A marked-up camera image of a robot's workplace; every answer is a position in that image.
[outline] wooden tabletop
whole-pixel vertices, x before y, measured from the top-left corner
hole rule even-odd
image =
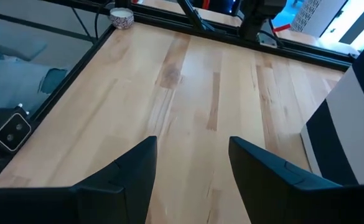
[[[156,7],[180,14],[184,14],[182,8],[174,2],[163,1],[163,0],[143,0],[142,3],[145,6]],[[203,19],[207,19],[214,22],[219,22],[231,26],[241,25],[241,19],[239,17],[233,17],[226,14],[208,11],[205,9],[197,8]],[[292,40],[315,47],[320,47],[327,50],[333,50],[343,54],[359,54],[359,52],[352,46],[340,42],[329,42],[324,39],[313,37],[311,35],[303,34],[300,32],[294,32],[291,30],[284,30],[277,32],[276,35],[282,39]]]
[[[73,185],[156,135],[147,223],[247,223],[228,138],[308,169],[299,133],[341,75],[134,24],[113,32],[3,170],[0,187]]]

